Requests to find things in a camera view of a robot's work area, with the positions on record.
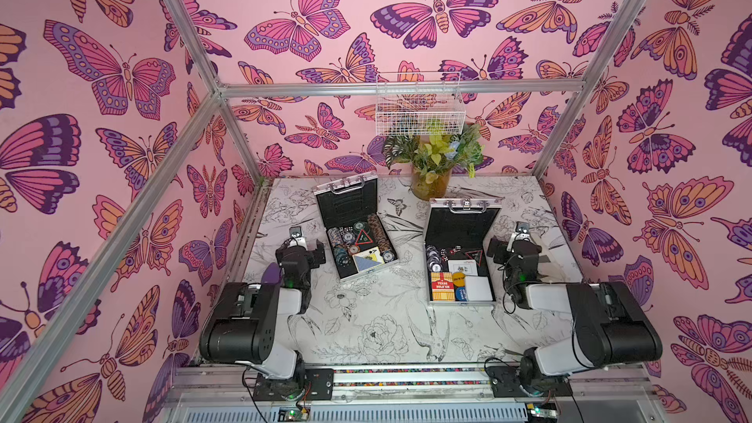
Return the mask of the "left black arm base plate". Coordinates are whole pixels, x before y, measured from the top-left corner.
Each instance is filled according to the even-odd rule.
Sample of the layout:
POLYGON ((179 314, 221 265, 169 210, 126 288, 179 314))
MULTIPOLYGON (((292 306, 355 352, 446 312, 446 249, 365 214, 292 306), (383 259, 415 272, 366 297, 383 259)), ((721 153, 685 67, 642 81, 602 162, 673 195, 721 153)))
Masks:
POLYGON ((254 390, 255 401, 330 401, 334 390, 332 368, 307 368, 296 372, 291 379, 268 379, 258 376, 254 390))

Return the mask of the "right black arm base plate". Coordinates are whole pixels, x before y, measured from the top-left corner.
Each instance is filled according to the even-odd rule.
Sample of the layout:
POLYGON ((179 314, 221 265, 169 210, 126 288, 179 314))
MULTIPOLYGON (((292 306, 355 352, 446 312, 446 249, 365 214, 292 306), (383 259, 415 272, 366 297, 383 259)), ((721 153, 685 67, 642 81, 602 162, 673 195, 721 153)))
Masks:
POLYGON ((485 366, 495 398, 571 397, 572 388, 564 377, 520 371, 517 366, 492 362, 485 366))

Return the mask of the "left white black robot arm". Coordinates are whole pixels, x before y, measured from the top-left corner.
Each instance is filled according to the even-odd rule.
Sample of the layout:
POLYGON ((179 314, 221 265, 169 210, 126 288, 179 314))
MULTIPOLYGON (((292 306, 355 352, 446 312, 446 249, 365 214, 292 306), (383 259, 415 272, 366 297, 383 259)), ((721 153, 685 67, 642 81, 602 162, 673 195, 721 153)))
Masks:
POLYGON ((303 358, 275 339, 280 320, 302 315, 311 302, 311 272, 325 264, 321 241, 307 248, 299 226, 274 252, 275 260, 257 283, 227 283, 199 342, 206 362, 253 368, 273 384, 305 380, 303 358))

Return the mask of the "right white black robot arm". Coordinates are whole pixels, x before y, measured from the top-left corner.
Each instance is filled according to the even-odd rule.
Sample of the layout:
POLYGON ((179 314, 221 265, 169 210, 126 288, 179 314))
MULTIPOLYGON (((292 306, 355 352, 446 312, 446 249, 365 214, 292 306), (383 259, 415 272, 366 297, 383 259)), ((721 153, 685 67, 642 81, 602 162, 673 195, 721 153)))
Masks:
POLYGON ((569 337, 522 354, 517 375, 523 385, 662 358, 659 334, 625 283, 544 282, 539 272, 543 252, 525 223, 506 241, 493 237, 487 248, 503 273, 503 297, 515 309, 572 319, 569 337))

